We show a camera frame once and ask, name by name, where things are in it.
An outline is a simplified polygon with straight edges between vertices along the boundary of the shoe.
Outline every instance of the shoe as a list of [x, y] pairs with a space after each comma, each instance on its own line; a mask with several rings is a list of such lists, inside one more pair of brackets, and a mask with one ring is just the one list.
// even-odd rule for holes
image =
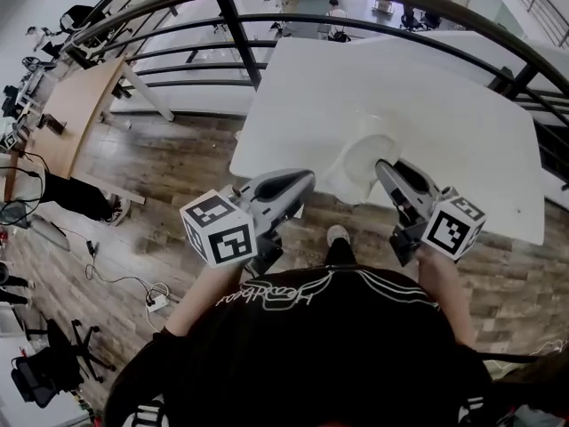
[[328, 240], [328, 246], [332, 246], [332, 243], [337, 238], [345, 238], [349, 243], [349, 234], [346, 228], [339, 224], [335, 224], [330, 227], [328, 233], [326, 234], [326, 239]]
[[108, 220], [103, 220], [108, 226], [118, 226], [118, 224], [124, 219], [131, 208], [131, 200], [119, 197], [113, 207], [113, 216]]

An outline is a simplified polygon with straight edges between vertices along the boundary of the wooden floor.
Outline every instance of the wooden floor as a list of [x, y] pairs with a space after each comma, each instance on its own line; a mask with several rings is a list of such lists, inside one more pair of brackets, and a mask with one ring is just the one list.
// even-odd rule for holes
[[[79, 163], [89, 173], [139, 192], [145, 205], [132, 205], [117, 228], [91, 222], [53, 204], [38, 212], [59, 226], [99, 243], [96, 267], [107, 280], [136, 276], [166, 283], [177, 296], [192, 285], [202, 263], [189, 247], [179, 208], [209, 189], [239, 182], [228, 171], [236, 146], [237, 120], [178, 117], [108, 117], [93, 128]], [[542, 247], [483, 234], [459, 268], [469, 292], [479, 350], [531, 352], [546, 341], [567, 339], [569, 329], [569, 213], [546, 205]], [[284, 256], [278, 269], [321, 262], [325, 233], [341, 223], [349, 230], [361, 263], [398, 270], [388, 237], [394, 213], [374, 206], [351, 207], [314, 194], [301, 219], [282, 228]], [[87, 280], [91, 262], [84, 239], [68, 233], [64, 253], [28, 231], [11, 237], [8, 257], [16, 275], [36, 281], [35, 305], [70, 334], [70, 321], [98, 325], [93, 349], [122, 368], [151, 338], [144, 291], [135, 280], [109, 284]], [[413, 275], [414, 267], [405, 273]], [[157, 328], [171, 307], [151, 314]], [[83, 395], [101, 408], [116, 374], [83, 385]]]

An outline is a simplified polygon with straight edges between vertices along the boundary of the white cloth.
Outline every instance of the white cloth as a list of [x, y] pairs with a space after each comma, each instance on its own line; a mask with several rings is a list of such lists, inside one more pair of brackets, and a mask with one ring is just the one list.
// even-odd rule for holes
[[[10, 169], [4, 169], [10, 165], [10, 155], [0, 154], [0, 187], [2, 197], [0, 201], [4, 202], [4, 189], [6, 187], [6, 175]], [[12, 192], [12, 201], [14, 199], [37, 199], [30, 203], [26, 203], [26, 208], [28, 212], [31, 212], [39, 203], [39, 198], [44, 194], [45, 189], [45, 170], [42, 166], [32, 163], [23, 158], [18, 158], [18, 167], [25, 171], [30, 171], [32, 173], [38, 173], [40, 177], [30, 177], [22, 171], [16, 171], [16, 181], [14, 182], [14, 189]]]
[[37, 49], [42, 49], [46, 44], [50, 43], [50, 37], [47, 36], [44, 30], [37, 28], [34, 33], [34, 42]]
[[[348, 13], [340, 8], [334, 8], [333, 10], [329, 11], [326, 16], [332, 16], [333, 18], [347, 18]], [[338, 32], [343, 32], [344, 26], [342, 25], [331, 25], [330, 30], [328, 31], [328, 36], [330, 38], [334, 38], [334, 35]]]

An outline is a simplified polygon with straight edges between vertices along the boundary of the wooden desk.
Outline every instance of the wooden desk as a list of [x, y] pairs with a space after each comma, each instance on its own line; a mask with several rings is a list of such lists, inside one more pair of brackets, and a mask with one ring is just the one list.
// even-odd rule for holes
[[173, 120], [173, 113], [124, 63], [124, 57], [121, 57], [97, 67], [78, 71], [58, 83], [44, 106], [44, 114], [51, 114], [61, 123], [66, 123], [65, 131], [62, 135], [57, 135], [49, 128], [35, 129], [29, 139], [28, 150], [42, 156], [52, 174], [64, 179], [73, 177], [120, 197], [144, 204], [143, 197], [100, 181], [75, 167], [77, 155], [89, 133], [90, 126], [100, 116], [106, 98], [121, 77], [126, 77], [164, 118]]
[[[464, 77], [380, 56], [364, 45], [278, 42], [230, 171], [253, 178], [283, 168], [322, 174], [358, 128], [358, 111], [385, 117], [402, 157], [487, 213], [485, 230], [543, 243], [540, 154], [532, 116]], [[393, 208], [380, 184], [368, 202]]]

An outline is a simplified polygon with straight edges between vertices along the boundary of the metal railing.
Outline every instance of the metal railing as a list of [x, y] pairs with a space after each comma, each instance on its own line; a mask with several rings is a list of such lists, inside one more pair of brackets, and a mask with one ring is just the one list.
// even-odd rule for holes
[[[120, 26], [121, 24], [136, 20], [137, 18], [147, 18], [150, 14], [154, 12], [161, 11], [163, 9], [168, 9], [175, 7], [176, 5], [183, 4], [186, 2], [191, 2], [196, 0], [147, 0], [142, 4], [138, 4], [132, 8], [124, 9], [117, 13], [115, 16], [110, 17], [94, 27], [90, 27], [78, 34], [74, 39], [74, 44], [83, 44], [91, 40], [98, 34], [104, 33], [111, 28]], [[500, 28], [496, 24], [487, 20], [483, 16], [472, 12], [471, 10], [464, 8], [463, 6], [449, 2], [448, 0], [390, 0], [399, 2], [401, 4], [409, 5], [413, 8], [423, 10], [425, 12], [431, 12], [439, 15], [456, 24], [460, 24], [468, 30], [477, 32], [479, 35], [486, 37], [487, 39], [494, 41], [496, 44], [504, 47], [508, 51], [512, 52], [519, 59], [523, 60], [525, 67], [517, 74], [517, 76], [512, 76], [507, 71], [496, 68], [483, 59], [479, 59], [471, 55], [468, 52], [464, 52], [457, 49], [449, 44], [442, 43], [436, 39], [425, 37], [417, 33], [412, 33], [409, 31], [401, 30], [399, 28], [388, 27], [379, 23], [365, 21], [365, 20], [354, 20], [354, 19], [344, 19], [335, 18], [324, 15], [317, 14], [298, 14], [298, 13], [262, 13], [262, 14], [240, 14], [235, 6], [234, 0], [216, 0], [218, 6], [220, 7], [220, 16], [205, 20], [195, 20], [191, 22], [184, 22], [181, 24], [171, 25], [163, 28], [155, 28], [145, 34], [137, 34], [129, 39], [117, 41], [108, 44], [97, 52], [99, 55], [104, 55], [106, 52], [119, 52], [122, 53], [124, 49], [133, 43], [138, 43], [139, 41], [146, 41], [154, 36], [163, 35], [166, 33], [172, 33], [182, 30], [191, 30], [200, 27], [217, 27], [220, 24], [224, 24], [228, 28], [228, 32], [231, 35], [232, 41], [224, 41], [218, 43], [202, 43], [202, 44], [191, 44], [176, 46], [167, 49], [161, 49], [153, 52], [141, 52], [140, 49], [134, 53], [134, 55], [127, 57], [127, 61], [132, 62], [134, 60], [146, 59], [151, 57], [161, 57], [165, 55], [172, 55], [179, 52], [193, 52], [202, 51], [205, 49], [234, 49], [238, 51], [240, 59], [235, 63], [227, 62], [206, 62], [197, 64], [187, 64], [182, 65], [171, 65], [164, 68], [152, 68], [143, 69], [137, 71], [139, 76], [152, 76], [156, 74], [163, 73], [173, 73], [177, 71], [189, 71], [189, 70], [199, 70], [199, 69], [209, 69], [209, 70], [226, 70], [226, 69], [236, 69], [245, 70], [247, 72], [248, 78], [246, 79], [195, 79], [195, 80], [180, 80], [176, 78], [175, 80], [162, 80], [157, 82], [149, 82], [147, 86], [149, 87], [168, 87], [168, 86], [193, 86], [193, 85], [234, 85], [234, 86], [252, 86], [255, 89], [259, 87], [261, 81], [260, 72], [267, 67], [267, 63], [257, 61], [254, 57], [254, 48], [274, 48], [276, 46], [276, 40], [251, 40], [247, 38], [244, 30], [245, 23], [254, 23], [262, 21], [287, 21], [287, 22], [302, 22], [302, 23], [313, 23], [313, 24], [333, 24], [342, 25], [344, 27], [360, 28], [363, 30], [369, 30], [375, 33], [382, 33], [387, 35], [396, 36], [403, 38], [410, 42], [415, 42], [418, 44], [425, 45], [429, 48], [436, 49], [441, 52], [445, 52], [452, 55], [455, 58], [466, 61], [467, 63], [474, 65], [495, 77], [493, 81], [493, 89], [497, 93], [503, 94], [506, 98], [514, 100], [520, 93], [526, 94], [529, 99], [534, 103], [541, 106], [542, 109], [553, 114], [557, 119], [563, 122], [569, 127], [569, 120], [565, 116], [565, 112], [557, 109], [551, 102], [544, 99], [539, 93], [536, 93], [531, 88], [528, 87], [529, 83], [536, 77], [536, 75], [541, 74], [546, 77], [554, 86], [556, 86], [561, 94], [569, 97], [569, 82], [565, 79], [563, 75], [559, 73], [547, 60], [545, 60], [541, 55], [539, 55], [532, 47], [521, 41], [516, 36], [511, 35], [507, 30]], [[63, 51], [69, 53], [69, 55], [82, 64], [84, 67], [88, 67], [89, 63], [85, 60], [84, 56], [79, 52], [76, 47], [72, 44], [66, 44], [63, 47]], [[125, 89], [132, 89], [131, 86], [125, 87]], [[556, 157], [559, 158], [559, 163], [567, 164], [569, 163], [569, 158], [566, 154], [569, 154], [569, 140], [565, 141], [563, 137], [552, 131], [547, 125], [543, 125], [536, 121], [536, 128], [539, 128], [540, 133], [547, 134], [551, 140], [555, 141], [563, 147], [563, 150], [556, 149], [550, 150], [547, 147], [540, 147], [541, 153], [555, 153]]]
[[550, 0], [520, 0], [543, 28], [551, 42], [563, 49], [569, 48], [569, 22]]

